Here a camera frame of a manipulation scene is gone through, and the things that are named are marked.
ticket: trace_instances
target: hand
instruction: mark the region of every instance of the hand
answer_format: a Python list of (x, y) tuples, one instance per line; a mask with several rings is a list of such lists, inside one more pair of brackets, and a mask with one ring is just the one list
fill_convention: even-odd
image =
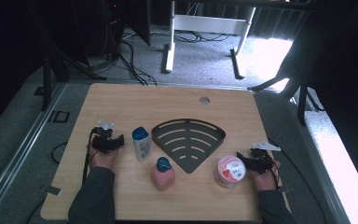
[(276, 182), (273, 175), (277, 176), (278, 169), (281, 166), (279, 161), (273, 160), (275, 165), (272, 166), (272, 172), (266, 171), (264, 174), (259, 174), (257, 171), (248, 170), (249, 174), (251, 175), (252, 179), (255, 183), (255, 189), (257, 192), (263, 190), (276, 190)]
[(118, 149), (115, 149), (107, 154), (104, 154), (97, 149), (90, 147), (89, 148), (89, 157), (91, 161), (89, 162), (89, 168), (95, 166), (100, 166), (112, 170), (113, 161), (118, 153)]

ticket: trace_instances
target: table leg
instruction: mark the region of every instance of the table leg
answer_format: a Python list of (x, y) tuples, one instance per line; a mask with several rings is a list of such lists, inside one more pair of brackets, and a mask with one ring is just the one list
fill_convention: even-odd
[(252, 7), (252, 12), (246, 18), (246, 25), (243, 27), (243, 31), (241, 34), (240, 43), (238, 44), (237, 48), (231, 50), (231, 57), (234, 64), (234, 72), (236, 73), (236, 78), (242, 79), (245, 77), (245, 69), (243, 66), (243, 57), (241, 55), (241, 51), (243, 46), (245, 45), (246, 37), (249, 34), (249, 30), (251, 28), (252, 19), (255, 14), (255, 7)]
[(165, 71), (167, 73), (173, 70), (173, 56), (175, 53), (174, 32), (175, 32), (175, 2), (171, 1), (171, 21), (170, 21), (170, 43), (168, 45), (167, 63), (165, 65)]

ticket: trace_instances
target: blue bottle cap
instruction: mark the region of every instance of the blue bottle cap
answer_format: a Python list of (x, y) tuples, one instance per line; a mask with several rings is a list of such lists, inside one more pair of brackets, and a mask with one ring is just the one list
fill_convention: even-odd
[(144, 127), (139, 127), (132, 131), (133, 140), (142, 140), (145, 139), (147, 136), (149, 136), (149, 133), (147, 132), (147, 130), (145, 130)]
[(170, 165), (170, 161), (168, 161), (167, 158), (165, 157), (160, 157), (157, 160), (157, 169), (162, 172), (165, 173), (169, 170), (172, 169), (172, 166)]

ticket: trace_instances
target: table hole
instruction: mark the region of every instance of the table hole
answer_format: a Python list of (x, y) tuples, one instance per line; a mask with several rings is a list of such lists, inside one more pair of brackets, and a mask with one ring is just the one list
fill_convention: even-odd
[(200, 98), (200, 103), (202, 103), (203, 105), (208, 105), (211, 102), (211, 100), (208, 97), (202, 96)]

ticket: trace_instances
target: metal frame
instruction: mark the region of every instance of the metal frame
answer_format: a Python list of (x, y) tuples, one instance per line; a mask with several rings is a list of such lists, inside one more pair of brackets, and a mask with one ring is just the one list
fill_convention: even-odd
[(226, 35), (240, 35), (239, 45), (231, 50), (235, 71), (237, 77), (244, 78), (243, 68), (238, 66), (241, 61), (240, 52), (245, 44), (246, 36), (252, 24), (252, 18), (255, 14), (255, 7), (245, 20), (221, 19), (200, 16), (175, 15), (175, 2), (171, 1), (171, 21), (170, 21), (170, 43), (168, 45), (167, 62), (165, 71), (170, 73), (173, 71), (173, 58), (175, 53), (174, 32), (175, 30), (187, 30), (205, 33), (217, 33)]
[(3, 198), (5, 197), (8, 189), (11, 186), (14, 178), (16, 178), (17, 173), (19, 172), (22, 164), (27, 159), (28, 154), (30, 153), (34, 142), (36, 141), (39, 134), (42, 132), (43, 127), (45, 126), (46, 122), (48, 121), (48, 117), (53, 110), (54, 106), (60, 99), (60, 96), (63, 92), (65, 87), (64, 82), (60, 82), (57, 84), (55, 91), (52, 94), (51, 103), (48, 105), (45, 111), (41, 111), (39, 116), (37, 117), (36, 121), (34, 122), (33, 126), (31, 127), (30, 131), (27, 133), (25, 138), (22, 140), (21, 145), (16, 150), (14, 156), (7, 164), (7, 167), (0, 175), (0, 202), (2, 202)]

